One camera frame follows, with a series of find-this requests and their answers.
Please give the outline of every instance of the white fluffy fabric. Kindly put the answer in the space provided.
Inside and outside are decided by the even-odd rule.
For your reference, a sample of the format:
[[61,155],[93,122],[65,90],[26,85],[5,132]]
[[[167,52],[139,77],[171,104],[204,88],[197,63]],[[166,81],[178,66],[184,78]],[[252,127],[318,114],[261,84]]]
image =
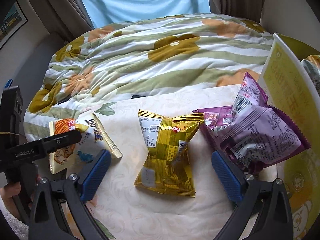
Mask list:
[[21,240],[28,240],[28,226],[16,219],[4,206],[3,200],[0,197],[0,210],[5,219],[9,223],[12,230]]

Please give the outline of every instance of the yellow snack package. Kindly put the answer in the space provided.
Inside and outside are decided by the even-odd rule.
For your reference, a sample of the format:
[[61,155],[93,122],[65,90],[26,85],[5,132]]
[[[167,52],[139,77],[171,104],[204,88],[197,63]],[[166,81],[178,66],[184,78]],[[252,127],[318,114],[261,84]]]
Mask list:
[[139,110],[138,115],[149,152],[135,186],[161,194],[195,197],[187,144],[204,122],[204,114],[169,118]]
[[66,118],[49,122],[51,136],[74,129],[81,132],[82,139],[79,143],[50,153],[49,164],[52,174],[81,162],[91,162],[102,149],[108,150],[112,158],[122,156],[95,113],[83,113],[76,120]]

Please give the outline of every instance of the framed picture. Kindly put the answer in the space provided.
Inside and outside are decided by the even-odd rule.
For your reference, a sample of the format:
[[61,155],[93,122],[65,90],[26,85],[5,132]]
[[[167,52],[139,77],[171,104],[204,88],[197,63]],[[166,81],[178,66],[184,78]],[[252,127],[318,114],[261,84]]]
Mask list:
[[0,49],[27,21],[26,16],[16,1],[3,22],[0,22]]

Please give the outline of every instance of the bed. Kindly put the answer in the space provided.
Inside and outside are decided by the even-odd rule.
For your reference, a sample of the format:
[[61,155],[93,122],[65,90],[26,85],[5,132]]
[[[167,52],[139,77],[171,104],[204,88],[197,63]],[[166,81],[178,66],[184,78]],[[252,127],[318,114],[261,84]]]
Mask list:
[[49,121],[77,118],[89,106],[239,84],[246,71],[257,79],[272,43],[258,23],[220,14],[89,31],[53,55],[24,116],[26,138],[49,136]]

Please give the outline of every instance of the blue gripper pad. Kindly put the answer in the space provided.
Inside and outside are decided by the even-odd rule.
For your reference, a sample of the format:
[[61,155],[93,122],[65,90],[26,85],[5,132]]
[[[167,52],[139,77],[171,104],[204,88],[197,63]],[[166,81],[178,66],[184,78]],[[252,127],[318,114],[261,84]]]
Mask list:
[[212,153],[211,164],[217,173],[229,200],[239,204],[243,199],[241,184],[218,151]]
[[102,150],[97,157],[99,156],[100,158],[97,161],[93,161],[95,164],[93,164],[91,171],[88,173],[82,183],[82,193],[80,199],[83,202],[93,199],[94,194],[97,192],[97,189],[111,164],[111,155],[108,150]]

